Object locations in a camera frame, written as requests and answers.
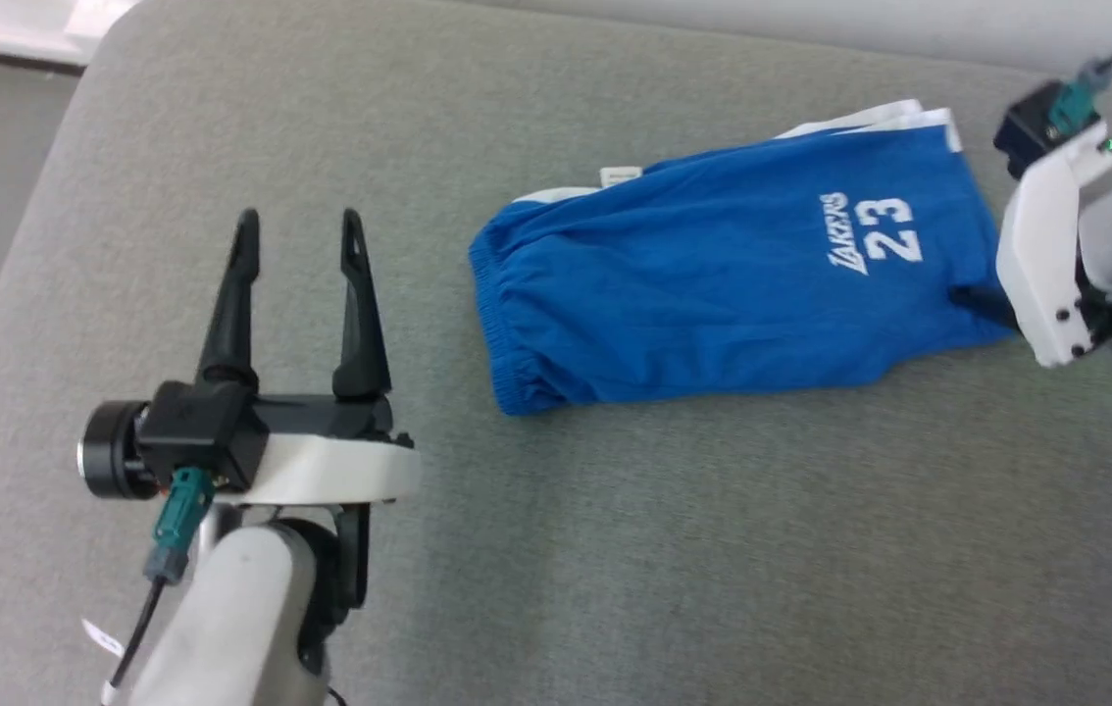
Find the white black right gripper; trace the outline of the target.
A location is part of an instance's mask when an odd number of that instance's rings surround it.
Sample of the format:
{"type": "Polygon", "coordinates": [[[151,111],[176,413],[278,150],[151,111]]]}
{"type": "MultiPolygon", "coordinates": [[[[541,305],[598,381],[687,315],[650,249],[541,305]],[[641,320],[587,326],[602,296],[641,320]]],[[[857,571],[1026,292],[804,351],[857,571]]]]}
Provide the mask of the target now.
{"type": "Polygon", "coordinates": [[[1078,219],[1084,188],[1112,170],[1108,123],[1098,121],[1030,165],[1001,219],[999,287],[947,289],[955,307],[1017,329],[1045,368],[1066,366],[1092,348],[1078,309],[1078,219]]]}

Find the grey fabric sofa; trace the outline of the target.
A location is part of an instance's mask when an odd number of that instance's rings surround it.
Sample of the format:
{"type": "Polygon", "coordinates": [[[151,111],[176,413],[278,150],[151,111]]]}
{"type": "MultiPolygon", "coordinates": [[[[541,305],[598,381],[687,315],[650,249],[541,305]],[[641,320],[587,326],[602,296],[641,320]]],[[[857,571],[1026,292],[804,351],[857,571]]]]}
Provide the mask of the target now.
{"type": "Polygon", "coordinates": [[[991,146],[1042,74],[430,0],[143,0],[0,274],[0,706],[97,706],[156,503],[95,499],[103,399],[196,368],[245,207],[268,392],[328,389],[363,213],[419,490],[373,514],[351,706],[1112,706],[1112,350],[851,390],[494,402],[467,249],[513,197],[915,97],[991,146]]]}

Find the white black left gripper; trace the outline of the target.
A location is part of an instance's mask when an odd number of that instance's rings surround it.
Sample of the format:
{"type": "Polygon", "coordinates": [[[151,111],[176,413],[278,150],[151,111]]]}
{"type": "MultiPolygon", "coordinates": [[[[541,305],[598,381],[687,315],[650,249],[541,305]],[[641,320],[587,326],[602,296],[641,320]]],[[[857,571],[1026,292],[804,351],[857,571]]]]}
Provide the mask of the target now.
{"type": "MultiPolygon", "coordinates": [[[[197,381],[234,381],[259,389],[251,361],[252,286],[260,274],[260,216],[239,213],[224,280],[217,289],[197,381]]],[[[331,396],[268,396],[257,416],[270,436],[257,477],[244,487],[215,479],[220,503],[330,506],[389,503],[416,491],[421,456],[407,432],[395,432],[386,392],[391,378],[363,219],[342,213],[340,269],[348,281],[339,366],[331,396]]],[[[148,402],[102,402],[77,443],[77,470],[90,493],[103,499],[147,500],[170,488],[140,456],[136,434],[148,402]]]]}

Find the blue basketball shorts number 23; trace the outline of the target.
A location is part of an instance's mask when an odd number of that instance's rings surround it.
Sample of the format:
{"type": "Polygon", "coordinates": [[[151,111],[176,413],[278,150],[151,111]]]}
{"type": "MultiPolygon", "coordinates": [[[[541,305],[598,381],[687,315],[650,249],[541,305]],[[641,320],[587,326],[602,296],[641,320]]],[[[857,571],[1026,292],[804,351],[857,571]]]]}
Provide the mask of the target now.
{"type": "Polygon", "coordinates": [[[856,387],[1007,338],[947,108],[896,100],[516,198],[470,247],[502,412],[856,387]]]}

